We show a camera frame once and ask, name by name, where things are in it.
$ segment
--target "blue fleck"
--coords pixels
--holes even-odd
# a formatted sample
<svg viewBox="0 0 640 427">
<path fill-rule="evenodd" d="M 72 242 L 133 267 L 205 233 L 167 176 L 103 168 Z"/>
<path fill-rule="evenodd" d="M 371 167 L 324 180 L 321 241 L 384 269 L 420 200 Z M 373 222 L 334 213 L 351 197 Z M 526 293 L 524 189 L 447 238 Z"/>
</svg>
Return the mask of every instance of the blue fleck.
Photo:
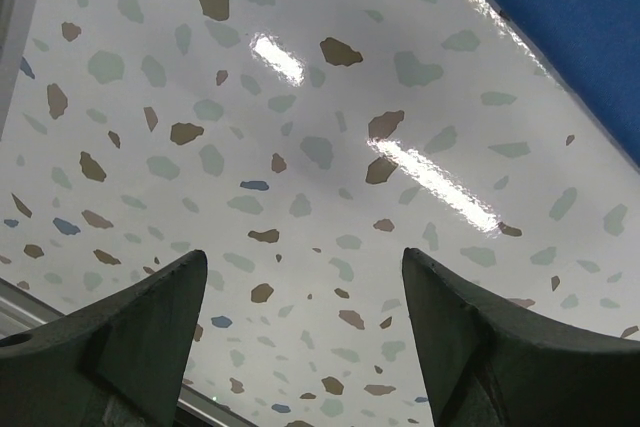
<svg viewBox="0 0 640 427">
<path fill-rule="evenodd" d="M 80 228 L 77 225 L 73 225 L 71 222 L 67 222 L 58 217 L 53 219 L 53 225 L 64 235 L 76 235 L 80 232 Z"/>
<path fill-rule="evenodd" d="M 33 69 L 29 65 L 29 62 L 27 62 L 27 59 L 25 59 L 24 57 L 20 62 L 20 70 L 24 72 L 27 77 L 31 77 L 32 79 L 36 78 L 36 74 L 33 73 Z"/>
<path fill-rule="evenodd" d="M 264 192 L 265 190 L 269 190 L 269 184 L 267 184 L 264 180 L 248 180 L 240 182 L 240 187 L 243 189 L 250 190 L 261 190 Z"/>
<path fill-rule="evenodd" d="M 233 321 L 229 317 L 221 315 L 220 317 L 211 317 L 211 323 L 214 327 L 218 327 L 219 329 L 226 329 L 231 324 L 233 324 Z"/>
<path fill-rule="evenodd" d="M 288 414 L 289 412 L 291 412 L 291 409 L 289 408 L 288 405 L 283 405 L 283 404 L 273 404 L 271 406 L 271 408 L 273 410 L 275 410 L 276 412 L 279 412 L 281 414 Z"/>
</svg>

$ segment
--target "terrazzo-patterned surface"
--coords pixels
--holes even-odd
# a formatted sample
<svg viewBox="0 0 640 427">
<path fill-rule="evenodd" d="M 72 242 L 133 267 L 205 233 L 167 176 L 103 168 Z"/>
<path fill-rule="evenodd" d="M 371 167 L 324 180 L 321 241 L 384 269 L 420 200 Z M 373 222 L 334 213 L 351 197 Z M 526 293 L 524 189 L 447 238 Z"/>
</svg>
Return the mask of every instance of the terrazzo-patterned surface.
<svg viewBox="0 0 640 427">
<path fill-rule="evenodd" d="M 637 172 L 505 17 L 38 0 L 0 143 L 2 277 L 70 312 L 205 250 L 185 383 L 261 426 L 432 425 L 406 246 L 633 339 Z"/>
</svg>

